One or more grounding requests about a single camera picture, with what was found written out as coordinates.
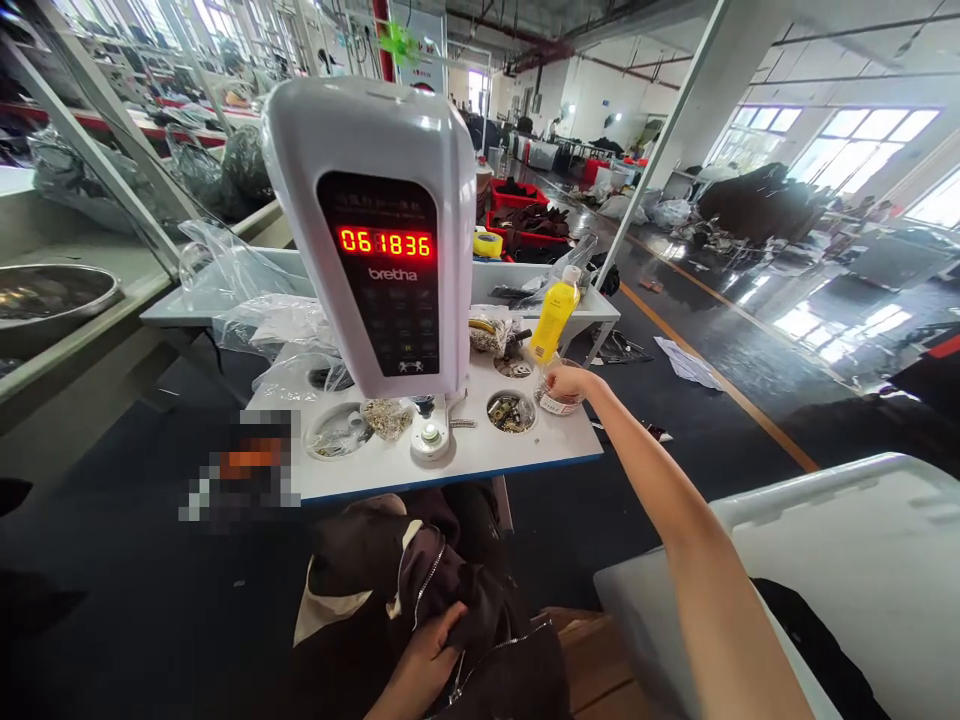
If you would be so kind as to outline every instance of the tape roll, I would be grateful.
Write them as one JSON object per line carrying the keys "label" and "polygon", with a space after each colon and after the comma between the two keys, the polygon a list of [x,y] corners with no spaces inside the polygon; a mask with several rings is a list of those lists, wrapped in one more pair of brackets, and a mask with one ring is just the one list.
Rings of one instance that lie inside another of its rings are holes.
{"label": "tape roll", "polygon": [[499,258],[503,252],[503,238],[496,233],[475,232],[473,254],[480,257]]}

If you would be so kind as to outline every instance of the metal basin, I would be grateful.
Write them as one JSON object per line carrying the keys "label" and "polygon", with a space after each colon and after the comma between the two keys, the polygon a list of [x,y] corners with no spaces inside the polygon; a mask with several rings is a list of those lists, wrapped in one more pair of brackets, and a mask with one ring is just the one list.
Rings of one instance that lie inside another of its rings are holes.
{"label": "metal basin", "polygon": [[0,358],[29,360],[122,297],[120,280],[100,268],[0,267]]}

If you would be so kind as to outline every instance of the white machine housing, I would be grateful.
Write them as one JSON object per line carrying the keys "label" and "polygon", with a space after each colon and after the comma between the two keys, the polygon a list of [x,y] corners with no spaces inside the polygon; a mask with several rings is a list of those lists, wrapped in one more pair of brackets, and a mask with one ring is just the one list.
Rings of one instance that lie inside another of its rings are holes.
{"label": "white machine housing", "polygon": [[477,191],[460,114],[401,85],[304,78],[270,94],[263,139],[270,180],[360,390],[458,391],[470,352]]}

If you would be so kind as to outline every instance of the yellow floor line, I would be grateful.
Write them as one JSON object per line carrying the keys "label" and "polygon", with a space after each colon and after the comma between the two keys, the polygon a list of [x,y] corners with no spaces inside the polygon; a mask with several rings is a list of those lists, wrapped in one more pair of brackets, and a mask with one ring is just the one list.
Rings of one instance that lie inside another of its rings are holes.
{"label": "yellow floor line", "polygon": [[[696,350],[693,349],[693,347],[690,346],[690,343],[688,343],[686,340],[680,337],[677,331],[667,324],[666,320],[660,317],[656,313],[656,311],[654,311],[653,308],[651,308],[643,300],[637,297],[637,294],[633,292],[633,290],[631,290],[626,285],[621,285],[620,291],[624,295],[626,295],[628,298],[630,298],[633,304],[636,305],[644,315],[646,315],[648,318],[653,320],[656,326],[659,327],[667,335],[667,337],[669,337],[677,345],[679,345],[682,350],[690,353],[694,357],[697,357],[703,360],[704,362],[707,362],[706,360],[704,360],[703,356],[700,355],[700,353],[698,353]],[[758,408],[756,405],[750,402],[742,392],[737,390],[737,388],[734,387],[733,383],[731,383],[723,375],[717,372],[717,369],[714,368],[712,365],[710,365],[710,368],[711,368],[711,371],[713,372],[714,377],[717,378],[717,381],[720,383],[720,385],[723,387],[726,393],[733,399],[733,401],[737,403],[737,405],[739,405],[743,409],[743,411],[747,413],[747,415],[753,418],[753,420],[761,428],[763,428],[764,432],[766,432],[767,435],[773,438],[774,442],[776,442],[777,445],[782,447],[787,452],[787,454],[790,457],[792,457],[800,467],[803,468],[804,472],[811,473],[811,472],[816,472],[817,470],[820,469],[820,467],[813,461],[813,459],[809,455],[807,455],[803,450],[800,449],[799,445],[797,445],[793,440],[791,440],[790,437],[783,430],[777,427],[776,423],[774,423],[773,420],[768,418],[763,413],[763,411],[760,410],[760,408]]]}
{"label": "yellow floor line", "polygon": [[[561,188],[559,185],[557,185],[557,184],[554,183],[553,181],[548,180],[547,178],[543,177],[543,175],[540,175],[540,178],[541,178],[545,183],[547,183],[548,185],[550,185],[551,187],[553,187],[554,190],[556,190],[557,192],[565,195],[571,202],[577,202],[576,200],[574,200],[574,198],[570,197],[570,194],[569,194],[566,190],[564,190],[563,188]],[[590,213],[591,215],[593,215],[594,217],[597,217],[597,218],[599,218],[600,220],[604,220],[604,221],[610,223],[611,225],[616,225],[617,227],[619,227],[619,223],[614,222],[614,221],[611,220],[610,218],[605,218],[605,217],[603,217],[603,215],[597,214],[592,208],[588,208],[586,205],[583,205],[583,203],[580,203],[580,205],[582,205],[582,206],[583,206],[583,209],[586,210],[587,212],[589,212],[589,213]],[[760,328],[761,330],[763,330],[763,331],[764,331],[767,335],[769,335],[770,337],[772,337],[772,338],[774,338],[774,339],[776,339],[776,340],[779,340],[781,343],[787,345],[787,346],[790,347],[790,349],[792,349],[792,350],[793,350],[793,349],[799,349],[801,352],[804,352],[803,348],[799,347],[796,343],[794,343],[793,340],[791,340],[789,337],[787,337],[786,335],[784,335],[782,332],[780,332],[780,331],[777,330],[776,328],[770,327],[769,325],[767,325],[766,323],[764,323],[764,322],[761,321],[761,320],[757,320],[757,318],[755,318],[753,315],[751,315],[750,313],[748,313],[748,312],[747,312],[746,310],[744,310],[742,307],[740,307],[739,305],[737,305],[737,304],[734,303],[734,302],[731,302],[730,300],[728,300],[727,298],[725,298],[723,295],[721,295],[720,293],[718,293],[716,290],[714,290],[714,289],[713,289],[712,287],[710,287],[709,285],[706,285],[706,284],[704,284],[703,282],[701,282],[699,279],[697,279],[695,276],[693,276],[693,275],[691,275],[690,273],[688,273],[686,270],[684,270],[682,267],[680,267],[679,265],[677,265],[675,262],[672,262],[671,260],[668,260],[667,258],[663,257],[663,256],[660,255],[659,253],[654,252],[653,250],[651,250],[650,248],[648,248],[646,245],[643,244],[643,242],[642,242],[641,240],[638,240],[637,238],[633,237],[633,235],[631,235],[630,233],[627,233],[626,237],[627,237],[628,240],[632,241],[632,243],[633,243],[633,245],[634,245],[635,247],[638,247],[638,248],[640,248],[641,250],[649,253],[650,255],[652,255],[653,257],[655,257],[655,258],[656,258],[657,260],[659,260],[660,262],[662,262],[662,263],[664,263],[665,265],[669,266],[669,267],[672,268],[674,271],[676,271],[677,273],[679,273],[680,275],[682,275],[683,277],[685,277],[687,280],[689,280],[690,282],[692,282],[694,285],[696,285],[698,288],[700,288],[701,290],[703,290],[704,292],[706,292],[708,295],[710,295],[711,297],[715,298],[716,300],[718,300],[719,302],[723,303],[723,304],[726,305],[728,308],[730,308],[731,310],[733,310],[735,313],[737,313],[737,315],[739,315],[740,317],[742,317],[744,320],[746,320],[746,321],[749,322],[749,323],[752,323],[752,324],[755,325],[756,327],[758,327],[758,328]],[[847,381],[844,380],[844,379],[843,379],[839,374],[837,374],[834,370],[831,370],[830,368],[824,367],[821,363],[816,362],[816,360],[814,360],[813,358],[811,358],[811,362],[813,362],[813,364],[814,364],[818,369],[820,369],[820,370],[822,370],[824,373],[826,373],[832,380],[836,380],[836,381],[837,381],[838,383],[840,383],[841,385],[847,386]]]}

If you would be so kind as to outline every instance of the red basket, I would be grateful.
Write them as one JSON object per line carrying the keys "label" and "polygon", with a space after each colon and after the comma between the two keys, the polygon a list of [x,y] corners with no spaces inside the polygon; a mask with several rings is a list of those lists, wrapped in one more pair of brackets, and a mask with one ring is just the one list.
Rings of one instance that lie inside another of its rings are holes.
{"label": "red basket", "polygon": [[526,190],[527,192],[536,190],[536,198],[522,198],[519,195],[503,195],[498,193],[497,188],[503,187],[506,184],[506,180],[490,181],[490,191],[493,193],[493,201],[490,203],[490,206],[494,210],[499,210],[502,207],[524,208],[527,205],[532,205],[533,203],[542,203],[547,205],[550,202],[550,200],[547,199],[547,196],[540,192],[540,189],[537,186],[530,185],[528,183],[517,183],[517,187],[519,187],[521,190]]}
{"label": "red basket", "polygon": [[610,167],[610,162],[608,160],[588,158],[586,165],[583,166],[583,182],[593,185],[597,181],[597,170],[602,167]]}
{"label": "red basket", "polygon": [[[504,240],[507,239],[507,231],[504,228],[495,228],[493,227],[493,211],[487,213],[487,232],[496,233]],[[538,247],[543,247],[544,245],[552,245],[553,243],[566,242],[566,238],[555,238],[552,235],[537,235],[536,233],[525,233],[520,232],[520,241],[524,245],[537,245]]]}

